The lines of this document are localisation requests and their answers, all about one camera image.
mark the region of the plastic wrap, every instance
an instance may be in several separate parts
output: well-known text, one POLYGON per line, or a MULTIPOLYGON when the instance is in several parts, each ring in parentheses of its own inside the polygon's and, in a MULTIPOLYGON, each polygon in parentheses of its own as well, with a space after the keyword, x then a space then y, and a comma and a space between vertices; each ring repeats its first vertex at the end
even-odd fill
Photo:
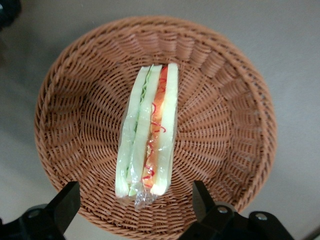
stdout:
POLYGON ((121 124, 115 195, 151 204, 171 184, 177 131, 178 67, 142 67, 121 124))

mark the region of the gray surface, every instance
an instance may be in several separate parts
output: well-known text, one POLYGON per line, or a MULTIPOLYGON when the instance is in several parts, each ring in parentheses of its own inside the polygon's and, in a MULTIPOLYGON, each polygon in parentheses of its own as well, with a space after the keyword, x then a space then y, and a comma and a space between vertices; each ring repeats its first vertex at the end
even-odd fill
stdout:
MULTIPOLYGON (((278 150, 268 182, 244 211, 275 214, 302 239, 320 226, 320 2, 318 0, 25 0, 0 33, 0 216, 5 222, 55 194, 34 144, 41 83, 73 40, 112 20, 169 15, 227 36, 262 73, 278 122, 278 150)), ((77 216, 69 240, 122 239, 77 216)))

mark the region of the basket rim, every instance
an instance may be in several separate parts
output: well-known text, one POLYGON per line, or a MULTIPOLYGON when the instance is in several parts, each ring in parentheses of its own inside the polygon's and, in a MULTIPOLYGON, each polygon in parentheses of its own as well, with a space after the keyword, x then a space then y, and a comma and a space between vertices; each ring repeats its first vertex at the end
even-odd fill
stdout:
MULTIPOLYGON (((276 116, 275 111, 271 99, 271 95, 269 93, 269 89, 264 82, 263 77, 256 70, 256 68, 252 65, 251 61, 233 44, 231 43, 225 36, 222 34, 190 20, 185 20, 182 18, 165 16, 165 15, 145 15, 145 16, 130 16, 125 18, 120 18, 117 20, 113 20, 102 24, 95 29, 90 30, 84 35, 80 36, 78 39, 73 41, 70 45, 68 45, 59 55, 59 57, 53 62, 50 66, 47 75, 44 78, 44 81, 39 90, 39 96, 36 104, 35 118, 34 118, 34 132, 35 132, 35 143, 38 151, 38 155, 42 164, 43 169, 45 170, 51 184, 54 188, 59 191, 63 187, 62 184, 55 179, 55 176, 52 176, 48 172, 49 165, 45 164, 43 158, 46 156, 46 149, 41 146, 41 139, 43 134, 41 133, 41 129, 44 129, 44 122, 47 115, 46 105, 49 103, 51 99, 51 93, 55 83, 51 82, 51 79, 55 74, 58 74, 61 71, 62 66, 61 63, 66 61, 72 53, 75 53, 81 46, 87 44, 85 39, 91 37, 90 39, 97 38, 98 36, 106 33, 111 33, 114 31, 118 31, 119 29, 115 26, 134 26, 139 28, 141 26, 141 22, 145 22, 145 25, 152 24, 162 24, 173 27, 185 28, 190 31, 190 34, 196 36, 197 40, 202 41, 204 44, 213 47, 214 49, 223 52, 223 57, 226 58, 227 61, 231 63, 233 67, 237 70, 237 72, 243 77, 243 80, 247 83, 248 88, 252 92, 253 98, 256 101, 257 109, 260 112, 260 126, 263 130, 271 129, 272 132, 266 132, 265 138, 263 139, 263 159, 268 159, 266 164, 260 164, 256 174, 254 176, 253 181, 257 184, 251 184, 245 194, 239 199, 238 203, 235 207, 239 212, 241 212, 260 192, 262 186, 268 180, 270 175, 277 148, 277 124, 276 124, 276 116), (262 96, 258 93, 258 86, 256 83, 259 83, 258 86, 263 90, 263 100, 262 96), (265 108, 267 105, 268 113, 261 111, 262 108, 265 108)), ((117 234, 123 237, 132 237, 132 233, 139 233, 138 231, 132 231, 126 229, 127 231, 119 232, 119 227, 110 224, 109 227, 106 227, 103 223, 99 224, 102 220, 98 218, 93 213, 87 212, 85 209, 81 208, 79 213, 85 217, 88 221, 95 224, 96 226, 107 230, 113 234, 117 234)), ((166 238, 177 238, 178 233, 167 234, 166 238)), ((164 237, 163 234, 159 233, 150 233, 150 237, 154 239, 161 239, 164 237)), ((147 234, 143 233, 143 235, 137 236, 137 238, 146 238, 147 234)))

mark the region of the table surface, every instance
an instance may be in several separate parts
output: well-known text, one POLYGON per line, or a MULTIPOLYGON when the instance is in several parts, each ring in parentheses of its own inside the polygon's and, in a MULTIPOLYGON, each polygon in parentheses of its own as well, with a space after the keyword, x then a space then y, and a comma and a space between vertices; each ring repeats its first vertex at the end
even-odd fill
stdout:
MULTIPOLYGON (((0 33, 0 216, 5 223, 47 203, 56 191, 34 142, 41 83, 71 42, 104 23, 167 15, 205 25, 231 40, 269 87, 278 148, 267 183, 242 213, 276 215, 297 240, 320 226, 320 2, 317 0, 23 0, 0 33)), ((69 240, 124 239, 77 215, 69 240)))

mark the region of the brown wicker basket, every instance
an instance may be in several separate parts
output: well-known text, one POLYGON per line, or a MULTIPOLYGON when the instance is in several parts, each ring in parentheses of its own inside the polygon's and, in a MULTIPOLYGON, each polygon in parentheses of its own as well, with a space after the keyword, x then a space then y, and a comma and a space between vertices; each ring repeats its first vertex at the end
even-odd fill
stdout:
POLYGON ((277 145, 271 97, 250 61, 220 34, 165 16, 125 18, 80 37, 50 68, 35 112, 37 150, 54 187, 79 181, 79 213, 132 239, 178 238, 195 221, 194 180, 243 210, 277 145), (121 120, 140 67, 170 62, 179 66, 172 184, 136 211, 115 199, 121 120))

